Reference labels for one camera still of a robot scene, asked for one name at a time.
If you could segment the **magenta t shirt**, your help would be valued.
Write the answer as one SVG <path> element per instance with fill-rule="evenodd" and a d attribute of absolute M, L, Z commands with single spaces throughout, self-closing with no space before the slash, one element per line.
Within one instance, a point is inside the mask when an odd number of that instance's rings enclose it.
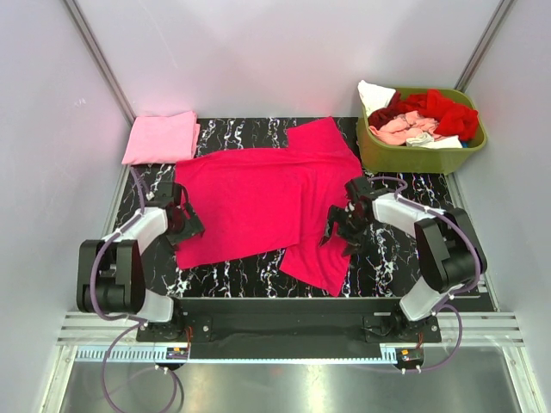
<path fill-rule="evenodd" d="M 205 231 L 180 243 L 176 265 L 189 269 L 283 249 L 281 270 L 337 297 L 350 259 L 347 243 L 324 242 L 332 206 L 362 167 L 331 117 L 288 129 L 285 148 L 216 151 L 176 165 Z"/>

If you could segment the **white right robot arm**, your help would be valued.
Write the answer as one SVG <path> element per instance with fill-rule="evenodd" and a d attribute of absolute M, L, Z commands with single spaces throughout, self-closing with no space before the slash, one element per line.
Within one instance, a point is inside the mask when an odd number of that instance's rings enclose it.
<path fill-rule="evenodd" d="M 465 210 L 434 209 L 386 189 L 351 195 L 344 208 L 331 206 L 320 243 L 337 233 L 347 242 L 343 254 L 355 254 L 374 222 L 391 225 L 416 241 L 420 278 L 401 298 L 400 314 L 390 322 L 396 338 L 410 341 L 420 333 L 422 319 L 436 314 L 457 293 L 476 287 L 487 259 Z"/>

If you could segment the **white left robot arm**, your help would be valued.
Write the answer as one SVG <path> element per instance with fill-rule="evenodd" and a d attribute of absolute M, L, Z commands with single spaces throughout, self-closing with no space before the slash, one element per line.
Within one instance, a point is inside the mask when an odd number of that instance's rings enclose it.
<path fill-rule="evenodd" d="M 173 250 L 204 233 L 190 203 L 155 202 L 139 209 L 120 228 L 101 239 L 82 242 L 77 271 L 77 308 L 107 321 L 125 316 L 156 323 L 156 331 L 175 341 L 185 332 L 186 320 L 174 312 L 174 300 L 145 286 L 143 253 L 156 240 Z"/>

